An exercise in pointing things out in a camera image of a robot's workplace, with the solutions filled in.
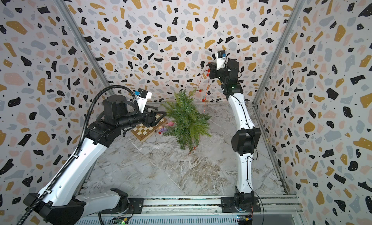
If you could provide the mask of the small green christmas tree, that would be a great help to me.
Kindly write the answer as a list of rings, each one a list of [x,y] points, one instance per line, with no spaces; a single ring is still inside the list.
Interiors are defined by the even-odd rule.
[[[181,90],[175,94],[174,102],[166,102],[164,108],[167,117],[174,122],[173,127],[167,127],[162,133],[176,139],[182,150],[193,152],[200,144],[201,137],[211,137],[209,120],[211,116],[201,113],[194,104],[196,90]]]

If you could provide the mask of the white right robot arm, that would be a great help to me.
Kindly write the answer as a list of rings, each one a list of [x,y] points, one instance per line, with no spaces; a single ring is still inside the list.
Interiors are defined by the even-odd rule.
[[[235,118],[237,131],[232,137],[232,149],[237,156],[237,183],[233,197],[221,198],[223,213],[260,212],[259,199],[252,185],[253,156],[261,136],[248,113],[243,88],[238,80],[239,63],[235,60],[227,61],[225,57],[218,58],[215,63],[208,64],[209,78],[221,82],[223,94],[231,106]]]

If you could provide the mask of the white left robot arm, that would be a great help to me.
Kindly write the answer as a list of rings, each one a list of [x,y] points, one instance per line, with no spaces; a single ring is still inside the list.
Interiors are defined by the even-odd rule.
[[[117,188],[94,196],[77,196],[76,191],[118,136],[138,124],[155,127],[165,117],[166,112],[146,104],[151,96],[150,92],[139,89],[134,93],[134,101],[123,95],[105,99],[103,112],[91,125],[84,124],[78,147],[55,177],[38,193],[25,197],[26,212],[18,224],[23,224],[33,211],[53,225],[74,225],[82,217],[107,209],[118,214],[134,213],[128,194]]]

